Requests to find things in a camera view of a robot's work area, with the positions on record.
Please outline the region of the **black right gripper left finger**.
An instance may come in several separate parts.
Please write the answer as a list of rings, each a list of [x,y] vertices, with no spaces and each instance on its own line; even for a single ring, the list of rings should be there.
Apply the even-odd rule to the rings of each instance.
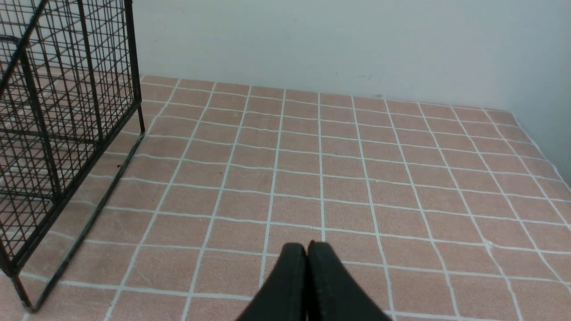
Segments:
[[[263,286],[237,318],[239,321],[304,321],[306,319],[306,250],[284,244]]]

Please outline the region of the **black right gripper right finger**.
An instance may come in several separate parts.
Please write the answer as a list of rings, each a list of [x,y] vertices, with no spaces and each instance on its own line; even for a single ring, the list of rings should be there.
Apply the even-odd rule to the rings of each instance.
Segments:
[[[310,242],[307,258],[309,321],[391,320],[359,286],[329,243]]]

